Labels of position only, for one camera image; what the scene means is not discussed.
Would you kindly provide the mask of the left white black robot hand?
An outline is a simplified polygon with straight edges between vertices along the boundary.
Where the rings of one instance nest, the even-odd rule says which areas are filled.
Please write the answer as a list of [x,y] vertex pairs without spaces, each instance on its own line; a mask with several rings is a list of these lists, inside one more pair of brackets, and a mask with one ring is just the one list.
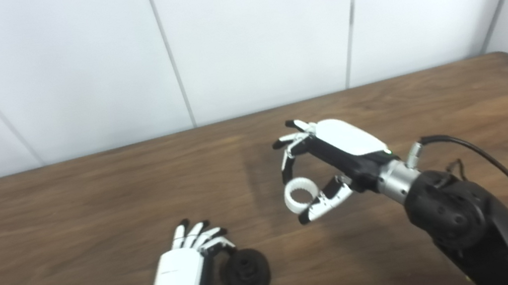
[[210,222],[176,228],[169,251],[160,256],[153,285],[269,285],[266,257],[253,249],[238,249],[225,228]]

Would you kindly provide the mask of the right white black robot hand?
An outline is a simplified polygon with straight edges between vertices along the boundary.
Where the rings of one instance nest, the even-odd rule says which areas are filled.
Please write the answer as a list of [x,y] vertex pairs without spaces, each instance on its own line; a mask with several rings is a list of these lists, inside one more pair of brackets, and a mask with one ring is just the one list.
[[[272,147],[284,150],[281,175],[287,206],[302,225],[335,209],[354,192],[379,193],[383,169],[398,160],[384,142],[346,121],[288,120],[285,126],[296,129],[296,133],[281,136]],[[340,173],[322,188],[308,178],[295,178],[293,166],[303,154],[312,155]]]

